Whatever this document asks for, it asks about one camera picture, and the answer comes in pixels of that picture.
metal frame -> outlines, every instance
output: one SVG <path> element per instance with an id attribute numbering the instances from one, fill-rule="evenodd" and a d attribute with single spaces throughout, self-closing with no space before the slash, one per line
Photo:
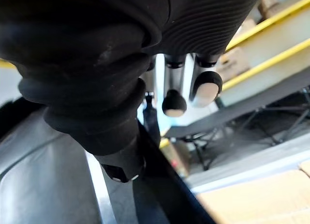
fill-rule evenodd
<path id="1" fill-rule="evenodd" d="M 240 127 L 234 132 L 233 136 L 228 137 L 227 133 L 225 133 L 225 126 L 222 126 L 221 128 L 214 128 L 212 131 L 207 133 L 198 133 L 198 134 L 192 134 L 187 137 L 181 138 L 187 143 L 192 143 L 195 146 L 195 152 L 197 154 L 197 157 L 199 159 L 199 162 L 202 165 L 202 169 L 204 171 L 208 170 L 210 168 L 211 163 L 215 160 L 216 156 L 210 157 L 208 162 L 206 163 L 205 157 L 203 157 L 201 151 L 205 151 L 205 149 L 208 147 L 209 143 L 213 141 L 216 133 L 221 130 L 223 132 L 224 138 L 226 139 L 225 144 L 228 145 L 230 148 L 233 147 L 235 137 L 237 133 L 242 132 L 254 119 L 255 117 L 262 113 L 262 112 L 269 112 L 269 111 L 303 111 L 302 114 L 296 119 L 296 121 L 284 132 L 282 137 L 280 139 L 275 139 L 271 134 L 269 134 L 266 129 L 259 123 L 257 123 L 257 127 L 267 136 L 271 139 L 271 143 L 263 143 L 263 144 L 269 144 L 270 146 L 275 146 L 277 144 L 281 144 L 288 140 L 289 136 L 292 134 L 293 130 L 300 125 L 310 114 L 310 89 L 308 87 L 305 87 L 301 90 L 303 95 L 305 96 L 306 103 L 303 105 L 297 105 L 297 106 L 281 106 L 281 107 L 266 107 L 262 106 L 261 108 L 257 108 L 255 111 L 253 111 L 250 116 L 240 125 Z M 202 137 L 210 135 L 208 139 L 202 139 Z M 199 145 L 197 141 L 204 141 L 205 143 L 203 145 Z"/>

round knob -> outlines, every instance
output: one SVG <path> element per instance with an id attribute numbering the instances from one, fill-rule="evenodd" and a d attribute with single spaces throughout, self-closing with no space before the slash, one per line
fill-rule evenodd
<path id="1" fill-rule="evenodd" d="M 222 78 L 213 71 L 201 73 L 195 80 L 192 104 L 195 107 L 209 105 L 222 91 Z"/>
<path id="2" fill-rule="evenodd" d="M 186 111 L 186 101 L 176 90 L 169 90 L 165 97 L 162 109 L 168 117 L 180 117 Z"/>

yellow shelf edge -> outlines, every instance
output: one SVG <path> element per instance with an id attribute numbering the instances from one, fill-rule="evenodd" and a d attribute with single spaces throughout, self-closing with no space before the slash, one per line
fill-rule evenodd
<path id="1" fill-rule="evenodd" d="M 279 22 L 286 18 L 287 16 L 299 12 L 302 8 L 307 7 L 310 5 L 310 0 L 301 0 L 294 5 L 290 6 L 289 8 L 283 10 L 282 12 L 278 13 L 277 15 L 261 22 L 253 29 L 247 31 L 246 33 L 242 34 L 241 36 L 232 39 L 226 47 L 226 51 L 236 47 L 237 45 L 241 44 L 246 39 L 255 36 L 257 33 L 261 32 L 263 29 L 272 26 L 274 23 Z"/>
<path id="2" fill-rule="evenodd" d="M 11 68 L 11 69 L 16 69 L 14 65 L 12 65 L 9 62 L 3 61 L 0 59 L 0 68 Z"/>
<path id="3" fill-rule="evenodd" d="M 251 76 L 254 76 L 255 74 L 258 74 L 262 72 L 263 70 L 285 60 L 286 58 L 289 58 L 290 56 L 296 54 L 299 51 L 304 50 L 305 48 L 310 46 L 310 39 L 307 39 L 283 52 L 280 54 L 270 58 L 269 60 L 257 65 L 256 67 L 249 69 L 248 71 L 236 76 L 235 78 L 227 81 L 223 84 L 222 91 L 225 91 L 227 89 L 230 89 L 231 87 L 235 86 L 236 84 L 239 84 L 240 82 L 248 79 Z"/>

machine part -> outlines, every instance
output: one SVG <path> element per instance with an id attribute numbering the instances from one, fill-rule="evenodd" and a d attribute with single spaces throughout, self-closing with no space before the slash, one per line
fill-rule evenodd
<path id="1" fill-rule="evenodd" d="M 117 161 L 122 156 L 115 154 L 141 143 L 136 110 L 144 83 L 138 77 L 150 56 L 195 52 L 214 62 L 255 2 L 0 0 L 0 58 L 23 76 L 23 96 L 48 106 L 50 126 L 88 152 L 113 154 Z M 140 173 L 142 165 L 126 165 L 135 167 L 133 175 Z"/>
<path id="2" fill-rule="evenodd" d="M 169 117 L 180 117 L 186 111 L 186 101 L 178 91 L 169 90 L 163 101 L 162 109 Z"/>
<path id="3" fill-rule="evenodd" d="M 157 121 L 157 110 L 152 106 L 153 95 L 151 92 L 146 92 L 145 94 L 146 106 L 143 110 L 143 124 L 151 139 L 159 146 L 160 131 Z"/>
<path id="4" fill-rule="evenodd" d="M 157 87 L 156 87 L 156 56 L 152 56 L 152 60 L 148 70 L 143 73 L 140 78 L 144 81 L 146 86 L 145 96 L 150 95 L 152 98 L 152 106 L 156 107 L 157 104 Z"/>
<path id="5" fill-rule="evenodd" d="M 212 71 L 214 64 L 198 55 L 195 57 L 189 94 L 189 100 L 195 107 L 209 105 L 222 91 L 223 81 L 218 73 Z"/>
<path id="6" fill-rule="evenodd" d="M 142 125 L 140 125 L 140 134 L 145 143 L 141 151 L 147 167 L 142 176 L 133 181 L 133 192 L 139 220 L 145 215 L 149 215 L 148 218 L 156 217 L 156 214 L 161 217 L 157 203 L 171 224 L 215 224 L 172 168 L 159 147 L 152 142 Z M 145 213 L 141 213 L 139 209 L 142 206 L 152 207 L 152 209 L 149 208 L 145 210 Z"/>
<path id="7" fill-rule="evenodd" d="M 169 117 L 182 116 L 186 101 L 182 97 L 186 55 L 165 55 L 164 101 L 162 109 Z"/>
<path id="8" fill-rule="evenodd" d="M 144 51 L 172 56 L 197 53 L 214 63 L 256 1 L 170 0 L 171 15 L 164 26 L 162 40 Z"/>

gray metal surface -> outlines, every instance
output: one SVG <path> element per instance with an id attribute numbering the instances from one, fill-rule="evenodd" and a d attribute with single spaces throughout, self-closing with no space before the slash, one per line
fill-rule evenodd
<path id="1" fill-rule="evenodd" d="M 101 190 L 97 200 L 89 166 L 75 140 L 32 114 L 0 144 L 0 223 L 116 223 L 98 206 L 109 196 Z"/>
<path id="2" fill-rule="evenodd" d="M 165 66 L 164 77 L 164 97 L 169 90 L 176 90 L 182 94 L 183 89 L 184 65 L 180 68 L 170 68 Z"/>
<path id="3" fill-rule="evenodd" d="M 166 133 L 167 137 L 184 137 L 190 134 L 208 131 L 243 114 L 268 105 L 284 98 L 310 84 L 310 67 L 283 80 L 277 85 L 229 107 L 220 109 L 188 126 L 172 126 Z"/>
<path id="4" fill-rule="evenodd" d="M 233 163 L 194 174 L 186 181 L 192 192 L 202 193 L 298 169 L 301 162 L 310 159 L 309 142 L 308 133 Z"/>

